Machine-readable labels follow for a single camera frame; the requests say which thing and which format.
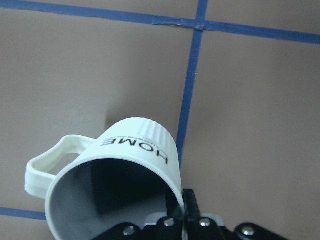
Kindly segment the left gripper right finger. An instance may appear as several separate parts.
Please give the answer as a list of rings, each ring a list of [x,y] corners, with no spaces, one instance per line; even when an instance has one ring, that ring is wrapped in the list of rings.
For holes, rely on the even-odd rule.
[[[245,222],[233,231],[227,229],[223,219],[216,214],[201,214],[195,192],[184,189],[185,228],[189,240],[283,240],[284,237],[261,227]]]

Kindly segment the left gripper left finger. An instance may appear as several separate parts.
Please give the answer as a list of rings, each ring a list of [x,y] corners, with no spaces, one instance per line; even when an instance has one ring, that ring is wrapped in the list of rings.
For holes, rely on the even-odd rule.
[[[183,211],[173,193],[164,194],[164,211],[144,218],[140,227],[132,222],[121,222],[96,236],[96,240],[181,240]]]

